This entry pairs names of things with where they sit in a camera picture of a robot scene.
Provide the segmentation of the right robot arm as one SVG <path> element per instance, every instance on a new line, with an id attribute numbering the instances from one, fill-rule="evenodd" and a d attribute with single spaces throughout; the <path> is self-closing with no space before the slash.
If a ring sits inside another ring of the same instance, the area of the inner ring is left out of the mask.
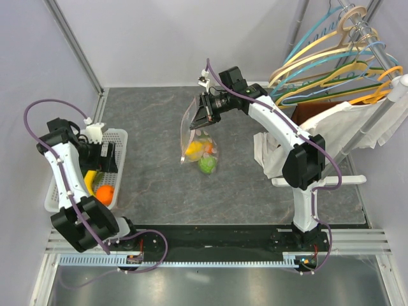
<path id="1" fill-rule="evenodd" d="M 222 88 L 217 95 L 210 91 L 208 76 L 213 74 L 210 66 L 201 72 L 199 84 L 206 91 L 199 95 L 197 111 L 188 124 L 189 129 L 215 124 L 220 121 L 222 113 L 237 109 L 260 123 L 278 141 L 286 157 L 282 176 L 291 186 L 294 197 L 291 240 L 299 251 L 308 250 L 321 231 L 316 194 L 325 168 L 324 138 L 311 136 L 294 124 L 262 86 L 247 83 L 238 67 L 214 75 Z"/>

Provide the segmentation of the green custard apple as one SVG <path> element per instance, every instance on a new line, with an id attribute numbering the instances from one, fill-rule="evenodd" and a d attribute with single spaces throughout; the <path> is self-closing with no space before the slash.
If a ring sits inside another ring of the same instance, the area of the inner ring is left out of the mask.
<path id="1" fill-rule="evenodd" d="M 204 174 L 211 174 L 216 170 L 217 159 L 214 156 L 202 157 L 198 161 L 198 168 Z"/>

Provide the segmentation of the orange fruit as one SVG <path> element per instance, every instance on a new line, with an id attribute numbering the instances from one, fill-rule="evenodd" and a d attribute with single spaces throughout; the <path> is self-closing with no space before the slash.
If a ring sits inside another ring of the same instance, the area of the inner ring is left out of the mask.
<path id="1" fill-rule="evenodd" d="M 110 185 L 103 185 L 96 191 L 96 198 L 105 206 L 109 206 L 113 201 L 115 188 Z"/>

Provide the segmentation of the clear zip top bag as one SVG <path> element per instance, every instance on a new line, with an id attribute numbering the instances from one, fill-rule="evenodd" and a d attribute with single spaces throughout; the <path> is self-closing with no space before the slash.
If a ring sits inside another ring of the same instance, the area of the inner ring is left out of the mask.
<path id="1" fill-rule="evenodd" d="M 212 149 L 212 153 L 208 154 L 204 151 L 202 157 L 214 156 L 217 159 L 217 164 L 218 164 L 219 151 L 217 148 L 217 144 L 215 140 L 211 137 L 211 135 L 203 128 L 189 129 L 189 125 L 191 121 L 193 120 L 197 112 L 197 109 L 198 109 L 198 102 L 196 101 L 196 98 L 194 98 L 191 104 L 187 107 L 187 110 L 183 114 L 183 117 L 181 120 L 181 124 L 180 124 L 180 149 L 181 149 L 180 163 L 181 164 L 196 163 L 198 165 L 198 161 L 200 159 L 197 161 L 190 161 L 186 157 L 185 153 L 186 153 L 186 150 L 189 144 L 192 141 L 200 141 L 202 143 L 204 142 L 213 143 L 214 148 Z"/>

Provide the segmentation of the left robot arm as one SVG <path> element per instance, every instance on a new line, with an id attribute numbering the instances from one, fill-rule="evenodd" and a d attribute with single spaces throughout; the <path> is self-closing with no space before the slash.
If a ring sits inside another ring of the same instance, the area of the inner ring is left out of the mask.
<path id="1" fill-rule="evenodd" d="M 37 149 L 49 162 L 59 193 L 58 211 L 52 226 L 78 252 L 117 239 L 127 251 L 135 250 L 140 236 L 131 230 L 130 220 L 116 217 L 91 192 L 91 176 L 99 172 L 118 173 L 116 145 L 103 141 L 104 123 L 80 129 L 70 120 L 56 118 L 47 123 Z"/>

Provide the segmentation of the yellow banana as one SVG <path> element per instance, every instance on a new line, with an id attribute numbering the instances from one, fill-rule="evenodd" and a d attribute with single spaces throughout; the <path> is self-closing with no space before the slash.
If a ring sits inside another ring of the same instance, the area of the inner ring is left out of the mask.
<path id="1" fill-rule="evenodd" d="M 95 196 L 92 186 L 94 183 L 94 179 L 96 178 L 96 175 L 97 175 L 96 170 L 88 170 L 84 177 L 85 186 L 87 188 L 88 193 L 91 196 Z"/>

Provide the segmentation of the yellow pear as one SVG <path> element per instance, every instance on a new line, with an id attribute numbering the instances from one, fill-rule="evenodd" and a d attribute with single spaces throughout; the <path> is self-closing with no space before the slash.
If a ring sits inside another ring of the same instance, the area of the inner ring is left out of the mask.
<path id="1" fill-rule="evenodd" d="M 203 153 L 204 153 L 203 143 L 200 141 L 192 141 L 189 144 L 185 155 L 188 158 L 188 160 L 197 161 L 201 159 Z"/>

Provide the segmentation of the orange green mango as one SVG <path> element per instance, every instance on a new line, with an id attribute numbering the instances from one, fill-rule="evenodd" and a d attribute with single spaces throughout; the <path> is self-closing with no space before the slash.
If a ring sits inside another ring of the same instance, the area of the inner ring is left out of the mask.
<path id="1" fill-rule="evenodd" d="M 212 149 L 214 148 L 214 146 L 213 146 L 213 143 L 204 142 L 204 143 L 203 143 L 203 148 L 204 148 L 204 151 L 205 151 L 206 153 L 211 154 L 211 153 L 212 153 Z"/>

